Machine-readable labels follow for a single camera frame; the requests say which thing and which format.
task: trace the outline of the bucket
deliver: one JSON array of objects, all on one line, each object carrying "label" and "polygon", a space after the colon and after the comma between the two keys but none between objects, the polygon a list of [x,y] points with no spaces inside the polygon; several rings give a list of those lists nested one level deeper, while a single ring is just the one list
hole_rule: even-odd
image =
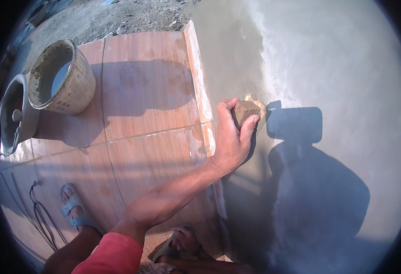
[{"label": "bucket", "polygon": [[88,106],[94,92],[94,72],[69,39],[48,46],[30,72],[29,101],[38,110],[76,115]]},{"label": "bucket", "polygon": [[29,103],[26,77],[18,74],[7,86],[0,102],[1,144],[5,156],[14,153],[19,143],[35,135],[39,112]]}]

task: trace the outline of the patterned shorts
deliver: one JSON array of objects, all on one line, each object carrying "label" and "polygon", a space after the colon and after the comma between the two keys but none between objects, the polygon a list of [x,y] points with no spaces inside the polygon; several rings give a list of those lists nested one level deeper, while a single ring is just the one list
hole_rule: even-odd
[{"label": "patterned shorts", "polygon": [[136,274],[170,274],[173,269],[176,267],[168,263],[142,262]]}]

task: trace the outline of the gray cement wall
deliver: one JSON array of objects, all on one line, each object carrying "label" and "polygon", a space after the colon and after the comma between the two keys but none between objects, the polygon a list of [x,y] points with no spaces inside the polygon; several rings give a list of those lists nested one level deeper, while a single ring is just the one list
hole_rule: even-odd
[{"label": "gray cement wall", "polygon": [[227,255],[268,273],[373,271],[401,230],[401,42],[382,10],[203,0],[192,20],[211,104],[251,91],[272,108],[223,180]]}]

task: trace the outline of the gravel ground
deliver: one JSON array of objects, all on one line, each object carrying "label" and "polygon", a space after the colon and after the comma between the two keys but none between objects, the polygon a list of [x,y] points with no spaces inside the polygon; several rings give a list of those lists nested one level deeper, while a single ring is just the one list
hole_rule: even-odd
[{"label": "gravel ground", "polygon": [[[37,28],[19,23],[13,35],[17,48],[5,87],[18,73],[28,73],[42,51],[54,41],[69,38],[77,45],[105,36],[133,32],[181,31],[200,0],[120,0],[107,6],[104,0],[49,0],[48,14]],[[27,11],[30,14],[38,4]]]}]

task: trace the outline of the forearm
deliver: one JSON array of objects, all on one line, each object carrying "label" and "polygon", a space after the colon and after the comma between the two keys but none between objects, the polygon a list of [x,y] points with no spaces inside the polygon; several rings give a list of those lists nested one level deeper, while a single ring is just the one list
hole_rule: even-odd
[{"label": "forearm", "polygon": [[209,158],[195,170],[175,178],[132,203],[127,211],[147,228],[165,222],[186,206],[199,192],[224,176]]}]

